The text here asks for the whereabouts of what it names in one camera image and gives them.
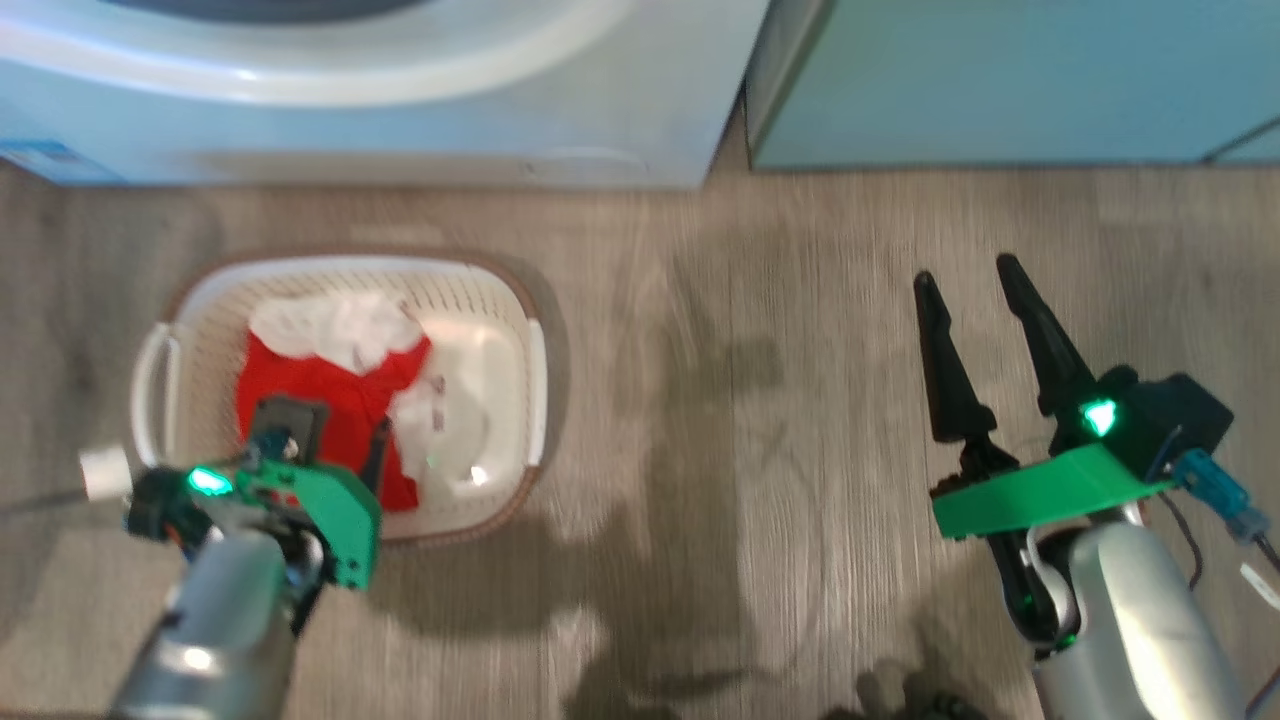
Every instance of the black wire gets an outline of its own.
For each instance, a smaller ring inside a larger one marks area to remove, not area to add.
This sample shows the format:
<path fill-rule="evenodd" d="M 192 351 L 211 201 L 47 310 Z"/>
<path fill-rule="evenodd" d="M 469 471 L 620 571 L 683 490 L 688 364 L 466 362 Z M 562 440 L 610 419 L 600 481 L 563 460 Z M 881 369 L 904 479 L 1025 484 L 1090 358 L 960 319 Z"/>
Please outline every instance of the black wire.
<path fill-rule="evenodd" d="M 1183 539 L 1187 541 L 1187 547 L 1192 551 L 1192 578 L 1187 580 L 1187 588 L 1194 591 L 1196 585 L 1199 584 L 1201 575 L 1204 574 L 1204 555 L 1201 552 L 1199 543 L 1196 542 L 1196 536 L 1192 534 L 1192 527 L 1187 523 L 1187 516 L 1178 509 L 1174 500 L 1164 492 L 1157 497 L 1164 501 L 1165 507 L 1169 509 L 1169 514 L 1174 516 L 1174 523 L 1178 523 L 1178 529 L 1181 530 Z"/>
<path fill-rule="evenodd" d="M 1267 539 L 1267 536 L 1258 536 L 1253 539 L 1253 544 L 1258 546 L 1258 550 L 1262 551 L 1262 557 L 1267 559 L 1271 568 L 1276 573 L 1280 573 L 1280 555 L 1276 553 L 1276 548 L 1271 547 L 1271 541 Z"/>

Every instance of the light blue cabinet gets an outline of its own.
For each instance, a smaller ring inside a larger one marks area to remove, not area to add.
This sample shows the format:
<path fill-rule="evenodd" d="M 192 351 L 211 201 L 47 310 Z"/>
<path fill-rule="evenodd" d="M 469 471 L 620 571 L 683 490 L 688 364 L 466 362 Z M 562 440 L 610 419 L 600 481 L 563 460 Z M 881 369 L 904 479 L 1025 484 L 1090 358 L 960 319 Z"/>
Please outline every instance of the light blue cabinet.
<path fill-rule="evenodd" d="M 762 169 L 1192 163 L 1280 117 L 1280 0 L 777 0 L 767 23 Z"/>

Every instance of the cable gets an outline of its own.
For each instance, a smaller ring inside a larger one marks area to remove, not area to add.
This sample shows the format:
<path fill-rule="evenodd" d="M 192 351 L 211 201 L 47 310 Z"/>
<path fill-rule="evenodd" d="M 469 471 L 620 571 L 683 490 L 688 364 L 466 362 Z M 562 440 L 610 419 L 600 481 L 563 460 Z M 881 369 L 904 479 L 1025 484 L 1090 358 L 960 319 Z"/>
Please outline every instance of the cable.
<path fill-rule="evenodd" d="M 1260 534 L 1253 538 L 1253 544 L 1258 546 L 1258 550 L 1262 551 L 1262 556 L 1267 559 L 1271 568 L 1276 573 L 1280 573 L 1280 555 L 1276 553 L 1276 548 L 1271 546 L 1271 541 L 1267 539 L 1267 536 Z M 1267 706 L 1267 702 L 1271 701 L 1272 696 L 1275 696 L 1276 689 L 1280 689 L 1280 667 L 1276 667 L 1276 671 L 1267 678 L 1267 682 L 1262 684 L 1262 688 L 1253 696 L 1253 700 L 1249 701 L 1249 705 L 1244 711 L 1244 716 L 1249 720 L 1257 717 L 1262 712 L 1262 708 Z"/>
<path fill-rule="evenodd" d="M 1169 514 L 1174 516 L 1174 523 L 1178 523 L 1178 529 L 1183 533 L 1183 539 L 1187 541 L 1187 547 L 1192 551 L 1192 578 L 1187 580 L 1187 588 L 1194 591 L 1196 585 L 1199 584 L 1201 575 L 1204 574 L 1204 553 L 1201 552 L 1199 543 L 1196 542 L 1196 536 L 1192 534 L 1192 527 L 1187 523 L 1187 516 L 1178 509 L 1174 500 L 1164 492 L 1156 497 L 1169 509 Z"/>
<path fill-rule="evenodd" d="M 1276 553 L 1276 548 L 1271 547 L 1271 541 L 1267 539 L 1267 536 L 1253 538 L 1253 544 L 1258 546 L 1258 550 L 1262 551 L 1262 557 L 1266 557 L 1271 568 L 1280 574 L 1280 555 Z"/>

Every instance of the white plastic basket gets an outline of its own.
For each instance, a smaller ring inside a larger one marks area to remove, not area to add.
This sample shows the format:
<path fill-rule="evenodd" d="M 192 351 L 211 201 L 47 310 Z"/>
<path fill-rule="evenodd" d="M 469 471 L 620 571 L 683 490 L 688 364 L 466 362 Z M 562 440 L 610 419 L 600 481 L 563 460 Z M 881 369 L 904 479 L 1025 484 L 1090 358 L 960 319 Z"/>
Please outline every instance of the white plastic basket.
<path fill-rule="evenodd" d="M 419 486 L 415 511 L 387 514 L 384 539 L 463 541 L 518 510 L 547 434 L 547 347 L 538 309 L 506 270 L 463 254 L 307 255 L 233 261 L 205 274 L 147 336 L 129 414 L 146 465 L 189 465 L 238 450 L 236 383 L 248 316 L 270 297 L 384 291 L 403 299 L 431 341 L 428 368 L 484 409 L 476 482 Z"/>

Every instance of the washing machine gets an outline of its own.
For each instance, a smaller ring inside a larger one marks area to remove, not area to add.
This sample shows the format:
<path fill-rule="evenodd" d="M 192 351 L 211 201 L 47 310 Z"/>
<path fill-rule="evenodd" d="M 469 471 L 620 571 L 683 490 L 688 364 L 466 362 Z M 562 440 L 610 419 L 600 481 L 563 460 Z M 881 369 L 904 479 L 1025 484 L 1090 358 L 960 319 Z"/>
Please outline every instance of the washing machine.
<path fill-rule="evenodd" d="M 768 0 L 0 0 L 64 184 L 696 187 Z"/>

